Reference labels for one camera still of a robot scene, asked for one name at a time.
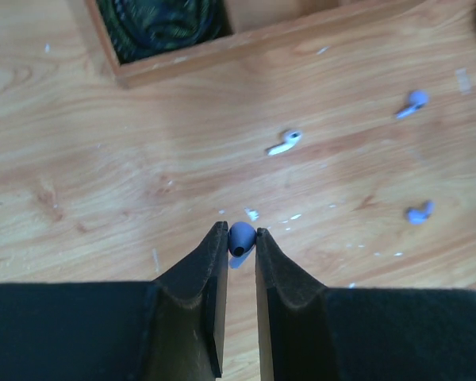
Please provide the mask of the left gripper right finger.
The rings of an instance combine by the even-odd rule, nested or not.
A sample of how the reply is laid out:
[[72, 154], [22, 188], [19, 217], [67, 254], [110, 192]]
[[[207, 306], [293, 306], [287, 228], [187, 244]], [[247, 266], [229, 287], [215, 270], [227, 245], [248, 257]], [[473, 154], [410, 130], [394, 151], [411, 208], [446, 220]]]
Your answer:
[[476, 380], [476, 291], [327, 287], [257, 233], [264, 380]]

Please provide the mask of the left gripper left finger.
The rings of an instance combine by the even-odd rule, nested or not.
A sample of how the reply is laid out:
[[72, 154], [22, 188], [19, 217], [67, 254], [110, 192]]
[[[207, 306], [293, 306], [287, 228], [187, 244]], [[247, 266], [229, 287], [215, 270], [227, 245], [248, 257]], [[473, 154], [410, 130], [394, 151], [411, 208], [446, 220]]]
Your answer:
[[0, 380], [215, 380], [228, 225], [151, 281], [0, 283]]

